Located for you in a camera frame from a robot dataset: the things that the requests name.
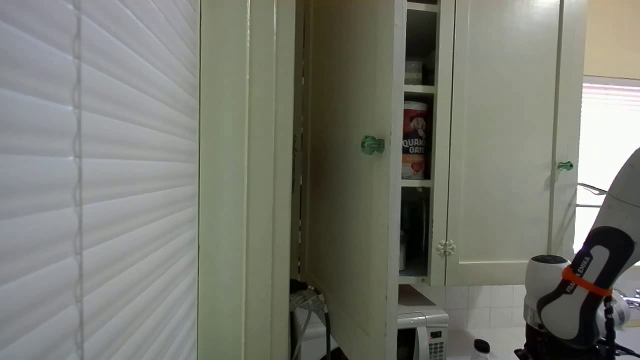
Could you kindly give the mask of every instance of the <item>white cabinet door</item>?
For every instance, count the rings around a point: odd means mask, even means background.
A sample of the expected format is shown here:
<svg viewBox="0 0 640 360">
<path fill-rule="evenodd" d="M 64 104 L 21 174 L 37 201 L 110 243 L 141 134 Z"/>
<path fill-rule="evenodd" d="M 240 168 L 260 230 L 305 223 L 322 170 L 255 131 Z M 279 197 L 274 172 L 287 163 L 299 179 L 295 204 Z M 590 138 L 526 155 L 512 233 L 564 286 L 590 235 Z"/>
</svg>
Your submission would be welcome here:
<svg viewBox="0 0 640 360">
<path fill-rule="evenodd" d="M 325 294 L 347 358 L 386 360 L 395 355 L 403 7 L 307 6 L 304 275 Z M 364 154 L 364 135 L 384 150 Z"/>
<path fill-rule="evenodd" d="M 522 282 L 549 249 L 559 15 L 559 0 L 456 0 L 448 284 Z"/>
</svg>

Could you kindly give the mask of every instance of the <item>cabinet knob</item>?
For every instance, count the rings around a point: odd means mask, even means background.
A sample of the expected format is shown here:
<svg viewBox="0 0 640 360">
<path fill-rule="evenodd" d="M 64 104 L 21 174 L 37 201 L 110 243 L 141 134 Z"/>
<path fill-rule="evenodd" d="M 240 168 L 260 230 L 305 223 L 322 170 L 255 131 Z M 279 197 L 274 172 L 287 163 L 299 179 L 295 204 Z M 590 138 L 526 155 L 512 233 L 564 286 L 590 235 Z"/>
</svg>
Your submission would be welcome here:
<svg viewBox="0 0 640 360">
<path fill-rule="evenodd" d="M 557 162 L 557 170 L 570 172 L 573 170 L 573 162 L 570 159 Z"/>
<path fill-rule="evenodd" d="M 384 138 L 375 138 L 375 135 L 364 135 L 359 141 L 359 150 L 364 154 L 382 154 L 384 151 Z"/>
</svg>

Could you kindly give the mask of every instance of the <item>kitchen cabinet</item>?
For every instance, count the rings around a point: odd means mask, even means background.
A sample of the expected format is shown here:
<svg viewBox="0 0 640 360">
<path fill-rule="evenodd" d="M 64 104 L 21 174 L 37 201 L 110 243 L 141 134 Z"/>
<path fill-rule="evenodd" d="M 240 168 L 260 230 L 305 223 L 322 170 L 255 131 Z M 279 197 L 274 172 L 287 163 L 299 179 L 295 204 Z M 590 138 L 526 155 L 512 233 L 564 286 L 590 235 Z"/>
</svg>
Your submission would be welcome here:
<svg viewBox="0 0 640 360">
<path fill-rule="evenodd" d="M 304 23 L 299 263 L 349 358 L 393 358 L 400 282 L 522 282 L 570 247 L 584 2 L 309 0 Z"/>
</svg>

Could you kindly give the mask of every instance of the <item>orange strap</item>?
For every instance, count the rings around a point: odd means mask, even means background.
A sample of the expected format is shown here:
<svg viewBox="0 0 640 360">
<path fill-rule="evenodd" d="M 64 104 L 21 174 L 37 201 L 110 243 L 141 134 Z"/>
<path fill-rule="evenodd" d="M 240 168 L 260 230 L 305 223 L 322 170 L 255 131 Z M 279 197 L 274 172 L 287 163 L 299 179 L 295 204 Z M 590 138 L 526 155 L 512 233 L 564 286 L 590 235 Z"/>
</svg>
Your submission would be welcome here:
<svg viewBox="0 0 640 360">
<path fill-rule="evenodd" d="M 576 275 L 576 272 L 573 272 L 570 265 L 566 265 L 566 267 L 562 269 L 562 279 L 573 282 L 576 286 L 579 286 L 579 288 L 584 288 L 584 290 L 587 290 L 587 292 L 591 292 L 591 294 L 596 294 L 596 296 L 599 296 L 599 298 L 605 298 L 605 296 L 612 294 L 609 288 L 599 288 L 599 286 L 596 286 L 596 284 L 591 284 L 591 282 Z"/>
</svg>

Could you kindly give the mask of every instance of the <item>green knob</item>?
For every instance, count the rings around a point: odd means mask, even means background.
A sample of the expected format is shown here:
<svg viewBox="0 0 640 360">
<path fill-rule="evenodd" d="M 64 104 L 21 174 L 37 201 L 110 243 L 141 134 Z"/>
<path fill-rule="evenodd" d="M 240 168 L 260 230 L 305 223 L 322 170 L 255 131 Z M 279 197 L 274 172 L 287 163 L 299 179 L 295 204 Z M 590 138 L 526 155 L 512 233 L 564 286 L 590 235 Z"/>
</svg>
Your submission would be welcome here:
<svg viewBox="0 0 640 360">
<path fill-rule="evenodd" d="M 375 138 L 375 135 L 364 135 L 359 141 L 359 150 L 364 154 L 382 154 L 384 151 L 384 138 Z"/>
<path fill-rule="evenodd" d="M 573 162 L 557 162 L 557 170 L 566 170 L 566 172 L 570 172 L 570 170 L 573 170 Z"/>
</svg>

